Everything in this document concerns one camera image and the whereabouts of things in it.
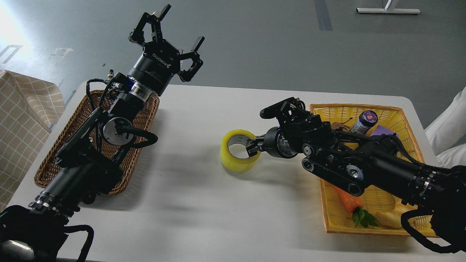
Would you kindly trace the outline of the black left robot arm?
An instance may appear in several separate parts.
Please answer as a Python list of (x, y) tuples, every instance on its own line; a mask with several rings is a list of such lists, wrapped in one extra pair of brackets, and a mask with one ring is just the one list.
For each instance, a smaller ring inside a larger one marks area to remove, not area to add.
[(60, 171), (28, 207), (13, 205), (1, 213), (2, 262), (55, 262), (71, 233), (85, 231), (86, 241), (77, 259), (86, 261), (94, 230), (89, 225), (68, 226), (69, 218), (90, 204), (95, 196), (108, 194), (124, 176), (121, 167), (132, 149), (151, 146), (158, 137), (137, 128), (134, 121), (147, 101), (161, 96), (173, 76), (189, 82), (202, 67), (198, 49), (181, 53), (162, 35), (161, 22), (170, 10), (144, 13), (129, 35), (129, 41), (143, 51), (128, 75), (109, 75), (98, 104), (92, 101), (90, 83), (86, 96), (91, 114), (57, 151), (55, 164)]

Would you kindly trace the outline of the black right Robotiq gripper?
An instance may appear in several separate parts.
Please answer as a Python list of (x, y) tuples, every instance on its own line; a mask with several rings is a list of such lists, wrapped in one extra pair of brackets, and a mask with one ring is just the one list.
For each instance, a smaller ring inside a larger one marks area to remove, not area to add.
[(283, 159), (291, 159), (298, 155), (278, 126), (269, 129), (265, 135), (249, 138), (246, 142), (246, 151), (249, 157), (259, 155), (262, 151)]

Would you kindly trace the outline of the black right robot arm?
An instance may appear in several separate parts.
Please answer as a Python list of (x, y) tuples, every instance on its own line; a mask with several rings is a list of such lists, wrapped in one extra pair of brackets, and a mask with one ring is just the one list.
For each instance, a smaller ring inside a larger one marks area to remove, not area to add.
[(290, 97), (260, 113), (277, 127), (246, 142), (249, 156), (260, 151), (278, 158), (305, 155), (305, 170), (359, 197), (374, 185), (403, 204), (417, 205), (401, 215), (403, 229), (438, 253), (465, 251), (465, 166), (430, 166), (413, 159), (395, 135), (363, 136), (331, 128), (319, 115)]

